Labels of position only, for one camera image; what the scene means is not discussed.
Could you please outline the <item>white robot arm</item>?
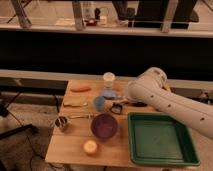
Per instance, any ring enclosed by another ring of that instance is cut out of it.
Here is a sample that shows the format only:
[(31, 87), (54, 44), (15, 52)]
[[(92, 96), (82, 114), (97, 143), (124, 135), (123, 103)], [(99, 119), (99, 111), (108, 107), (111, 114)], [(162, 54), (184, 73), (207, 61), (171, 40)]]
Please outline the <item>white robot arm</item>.
[(213, 139), (213, 106), (164, 90), (166, 81), (162, 69), (151, 67), (127, 84), (125, 97), (150, 105)]

